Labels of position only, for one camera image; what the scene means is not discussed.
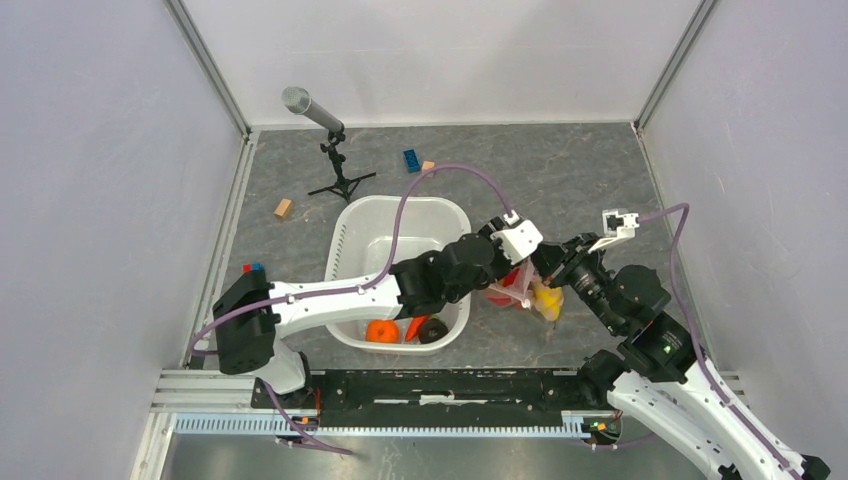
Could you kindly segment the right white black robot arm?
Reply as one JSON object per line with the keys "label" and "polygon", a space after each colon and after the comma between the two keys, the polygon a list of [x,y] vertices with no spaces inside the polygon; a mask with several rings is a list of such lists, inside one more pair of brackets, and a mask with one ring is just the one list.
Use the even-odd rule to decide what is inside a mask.
{"label": "right white black robot arm", "polygon": [[614,337],[577,373],[580,400],[638,419],[711,479],[826,479],[830,467],[770,432],[721,379],[699,342],[665,307],[655,270],[603,265],[600,237],[542,242],[530,259],[544,283],[570,287]]}

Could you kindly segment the white plastic basket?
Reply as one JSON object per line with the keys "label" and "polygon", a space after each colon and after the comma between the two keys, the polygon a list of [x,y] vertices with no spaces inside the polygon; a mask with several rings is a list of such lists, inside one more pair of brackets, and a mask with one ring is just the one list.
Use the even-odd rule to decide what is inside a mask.
{"label": "white plastic basket", "polygon": [[[331,241],[324,275],[326,281],[376,274],[382,270],[389,256],[399,202],[397,196],[372,195],[353,201],[342,211]],[[394,260],[398,262],[430,250],[441,250],[470,232],[470,221],[457,204],[440,197],[412,197],[402,212]],[[449,333],[430,344],[420,344],[418,340],[397,344],[367,342],[368,319],[332,324],[326,330],[341,343],[370,353],[428,356],[459,337],[468,323],[470,307],[470,296],[457,304],[447,304],[437,316],[447,324]]]}

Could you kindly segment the red bell pepper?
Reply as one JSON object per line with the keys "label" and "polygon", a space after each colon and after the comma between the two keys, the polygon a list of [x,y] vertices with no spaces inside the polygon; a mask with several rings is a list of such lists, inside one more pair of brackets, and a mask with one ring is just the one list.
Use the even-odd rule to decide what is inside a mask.
{"label": "red bell pepper", "polygon": [[505,308],[515,307],[528,309],[531,307],[531,292],[525,267],[512,270],[506,277],[490,285],[482,291],[482,296],[494,305]]}

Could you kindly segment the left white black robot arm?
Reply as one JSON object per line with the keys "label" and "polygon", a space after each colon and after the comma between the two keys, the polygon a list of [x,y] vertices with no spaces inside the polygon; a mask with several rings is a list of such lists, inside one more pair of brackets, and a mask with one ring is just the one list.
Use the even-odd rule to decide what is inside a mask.
{"label": "left white black robot arm", "polygon": [[447,304],[496,283],[527,259],[542,237],[528,220],[469,233],[374,275],[324,283],[270,282],[244,274],[219,301],[212,324],[218,369],[250,374],[290,407],[314,394],[304,357],[283,343],[300,331],[359,320],[403,320],[440,313]]}

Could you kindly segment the clear zip top bag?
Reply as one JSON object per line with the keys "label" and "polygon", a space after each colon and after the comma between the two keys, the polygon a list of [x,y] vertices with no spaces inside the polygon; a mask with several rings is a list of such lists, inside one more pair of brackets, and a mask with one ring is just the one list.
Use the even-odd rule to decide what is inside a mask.
{"label": "clear zip top bag", "polygon": [[563,288],[546,285],[529,261],[484,289],[482,296],[500,308],[535,311],[547,322],[559,320],[565,303]]}

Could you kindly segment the yellow pear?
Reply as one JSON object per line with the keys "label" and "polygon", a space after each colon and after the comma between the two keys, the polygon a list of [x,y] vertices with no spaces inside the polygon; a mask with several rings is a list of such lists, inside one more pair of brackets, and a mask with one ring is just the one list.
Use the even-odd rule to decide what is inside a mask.
{"label": "yellow pear", "polygon": [[561,287],[549,287],[541,281],[531,283],[533,293],[532,307],[548,322],[556,322],[564,304]]}

